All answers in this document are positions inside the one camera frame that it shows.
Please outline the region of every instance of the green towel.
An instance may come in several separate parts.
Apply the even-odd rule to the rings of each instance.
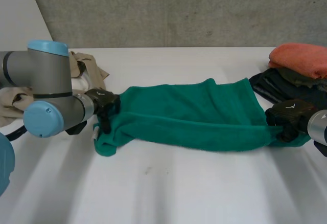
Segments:
[[[276,140],[281,127],[268,126],[248,79],[216,85],[214,79],[190,85],[130,87],[121,94],[121,111],[110,116],[112,132],[100,133],[103,156],[133,139],[206,151],[248,151],[263,146],[301,146]]]

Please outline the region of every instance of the gray wall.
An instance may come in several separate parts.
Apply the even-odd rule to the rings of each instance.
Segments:
[[[36,0],[72,48],[327,43],[327,0]]]

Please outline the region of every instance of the white table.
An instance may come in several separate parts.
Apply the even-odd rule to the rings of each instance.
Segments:
[[[264,70],[272,48],[75,49],[110,73],[107,89],[229,83]],[[257,96],[263,109],[271,104]],[[0,223],[326,223],[327,159],[312,143],[212,153],[135,140],[106,158],[78,136],[26,134],[0,197]],[[9,133],[16,121],[1,129]]]

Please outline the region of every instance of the gray metal cylinder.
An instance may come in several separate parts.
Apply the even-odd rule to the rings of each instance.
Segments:
[[[31,86],[34,64],[28,51],[0,52],[0,82],[4,87]]]
[[[69,129],[84,119],[83,104],[74,96],[40,99],[53,104],[63,116],[64,130]]]
[[[327,110],[320,110],[315,113],[308,122],[308,134],[314,140],[325,146],[325,130],[327,127]]]
[[[31,85],[34,95],[72,94],[69,58],[28,49],[34,66]]]

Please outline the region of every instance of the blue round cover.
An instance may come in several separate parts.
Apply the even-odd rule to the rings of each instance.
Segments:
[[[0,133],[0,196],[9,185],[9,176],[15,168],[15,153],[10,141]]]

